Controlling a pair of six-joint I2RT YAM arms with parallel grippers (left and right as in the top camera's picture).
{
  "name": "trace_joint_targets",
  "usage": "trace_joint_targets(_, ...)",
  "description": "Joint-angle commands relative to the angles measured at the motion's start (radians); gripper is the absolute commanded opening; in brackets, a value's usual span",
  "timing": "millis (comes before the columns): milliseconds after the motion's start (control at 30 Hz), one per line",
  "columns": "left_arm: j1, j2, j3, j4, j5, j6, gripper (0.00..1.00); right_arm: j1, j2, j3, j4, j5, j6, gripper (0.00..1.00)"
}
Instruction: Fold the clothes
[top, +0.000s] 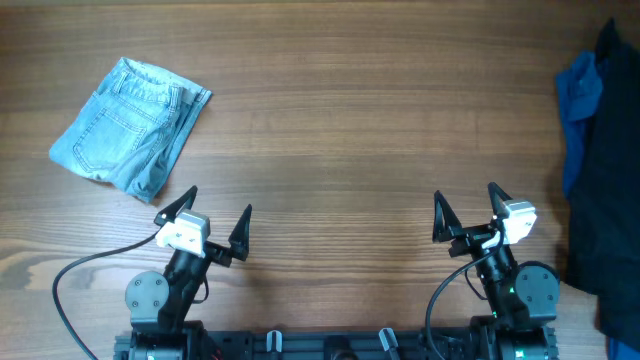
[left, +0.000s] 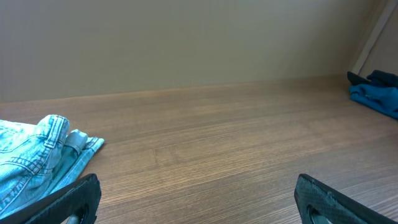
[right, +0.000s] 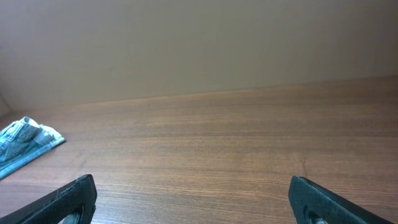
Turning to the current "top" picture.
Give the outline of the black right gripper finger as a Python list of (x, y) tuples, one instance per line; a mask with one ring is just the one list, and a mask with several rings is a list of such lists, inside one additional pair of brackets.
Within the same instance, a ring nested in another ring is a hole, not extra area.
[(511, 200), (512, 197), (495, 182), (490, 182), (487, 187), (493, 214), (499, 219), (506, 218), (507, 210), (505, 202)]
[(440, 191), (434, 193), (434, 242), (449, 242), (455, 239), (462, 229), (461, 222), (449, 202)]

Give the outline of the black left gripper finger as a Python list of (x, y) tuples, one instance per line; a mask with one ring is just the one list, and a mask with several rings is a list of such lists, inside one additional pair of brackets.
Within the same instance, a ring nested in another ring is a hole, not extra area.
[(176, 199), (164, 209), (160, 210), (154, 219), (154, 224), (164, 226), (166, 223), (174, 223), (182, 210), (191, 209), (196, 199), (198, 187), (193, 185), (182, 196)]
[(250, 221), (252, 205), (248, 204), (229, 236), (231, 256), (238, 260), (246, 260), (250, 247)]

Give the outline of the black shorts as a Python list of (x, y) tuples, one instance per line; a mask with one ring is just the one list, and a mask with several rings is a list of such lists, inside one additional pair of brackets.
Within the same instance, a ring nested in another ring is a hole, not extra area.
[(566, 281), (599, 299), (607, 336), (639, 342), (639, 52), (609, 19), (596, 42), (603, 91), (570, 196)]

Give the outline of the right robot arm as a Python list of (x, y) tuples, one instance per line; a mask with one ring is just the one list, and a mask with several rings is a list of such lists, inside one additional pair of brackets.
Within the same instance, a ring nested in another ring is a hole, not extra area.
[[(436, 288), (425, 312), (423, 339), (429, 359), (452, 359), (453, 348), (462, 359), (556, 359), (555, 330), (548, 326), (557, 317), (560, 279), (549, 265), (539, 261), (518, 263), (510, 247), (526, 238), (537, 220), (534, 205), (514, 199), (498, 184), (487, 185), (492, 218), (465, 227), (442, 192), (434, 193), (432, 241), (448, 243), (449, 256), (470, 256), (471, 261), (453, 271)], [(432, 326), (432, 313), (441, 293), (459, 276), (474, 269), (482, 285), (474, 294), (491, 309), (474, 316), (458, 336)]]

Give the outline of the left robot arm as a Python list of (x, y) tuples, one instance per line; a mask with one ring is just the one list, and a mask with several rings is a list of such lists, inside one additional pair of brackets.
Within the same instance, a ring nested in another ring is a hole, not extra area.
[(171, 248), (173, 255), (163, 272), (136, 275), (125, 291), (130, 310), (131, 335), (118, 338), (115, 359), (221, 359), (223, 353), (200, 321), (186, 315), (201, 287), (207, 287), (207, 271), (216, 264), (229, 267), (249, 255), (252, 206), (247, 205), (229, 235), (227, 247), (210, 242), (210, 219), (192, 210), (197, 188), (191, 187), (159, 211), (154, 219), (158, 232), (152, 239)]

